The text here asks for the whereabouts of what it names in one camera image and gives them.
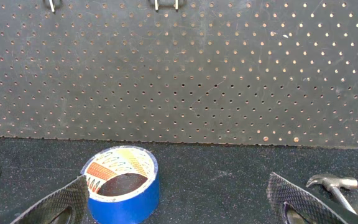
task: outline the hammer head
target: hammer head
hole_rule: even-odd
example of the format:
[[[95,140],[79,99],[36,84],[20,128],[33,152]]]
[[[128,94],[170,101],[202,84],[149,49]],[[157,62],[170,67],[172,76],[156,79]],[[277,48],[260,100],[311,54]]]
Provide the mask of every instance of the hammer head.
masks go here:
[[[337,188],[345,188],[345,189],[356,189],[358,186],[357,180],[353,177],[337,177],[332,174],[318,174],[310,177],[308,182],[306,183],[306,187],[309,187],[313,184],[321,184],[328,191],[331,190],[332,187]]]

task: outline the black work surface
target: black work surface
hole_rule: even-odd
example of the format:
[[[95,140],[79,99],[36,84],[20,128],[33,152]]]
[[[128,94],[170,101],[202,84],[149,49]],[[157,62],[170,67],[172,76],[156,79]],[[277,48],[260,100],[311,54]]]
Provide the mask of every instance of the black work surface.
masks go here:
[[[76,177],[97,152],[122,142],[0,139],[0,214]],[[296,184],[320,173],[358,180],[358,150],[131,143],[158,160],[160,205],[144,223],[272,223],[269,173]],[[320,186],[314,187],[330,197]],[[358,213],[358,189],[342,191]],[[83,223],[94,223],[87,214]]]

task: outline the perforated board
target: perforated board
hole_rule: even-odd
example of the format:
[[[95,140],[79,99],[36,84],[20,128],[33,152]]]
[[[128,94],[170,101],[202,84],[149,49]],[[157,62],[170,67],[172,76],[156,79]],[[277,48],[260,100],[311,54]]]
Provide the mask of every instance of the perforated board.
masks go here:
[[[0,1],[0,136],[358,147],[358,1]]]

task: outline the blue tape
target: blue tape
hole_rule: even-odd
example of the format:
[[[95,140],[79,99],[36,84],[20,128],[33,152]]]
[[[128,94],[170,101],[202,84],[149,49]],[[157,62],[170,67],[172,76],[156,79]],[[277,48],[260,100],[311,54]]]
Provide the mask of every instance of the blue tape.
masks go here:
[[[110,149],[104,150],[99,154],[95,155],[90,159],[87,164],[84,166],[81,171],[82,174],[86,174],[86,169],[90,165],[90,163],[100,154],[105,152],[109,152],[116,149],[122,148],[135,148],[140,151],[146,152],[151,160],[154,163],[154,180],[152,183],[144,189],[143,192],[131,197],[127,200],[121,200],[118,202],[109,202],[103,201],[100,199],[100,195],[95,197],[95,194],[89,195],[89,210],[93,216],[93,218],[100,224],[132,224],[132,223],[140,223],[144,221],[150,214],[157,208],[159,197],[160,197],[160,187],[158,181],[158,165],[157,160],[151,154],[151,152],[142,149],[140,147],[135,146],[119,146],[112,147]]]

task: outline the roll of tape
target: roll of tape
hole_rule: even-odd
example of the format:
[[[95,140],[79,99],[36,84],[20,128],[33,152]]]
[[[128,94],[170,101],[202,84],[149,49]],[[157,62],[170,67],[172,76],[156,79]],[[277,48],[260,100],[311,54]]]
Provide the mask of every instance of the roll of tape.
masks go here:
[[[106,149],[93,156],[81,174],[87,179],[89,210],[100,224],[140,223],[157,208],[158,165],[146,149]]]

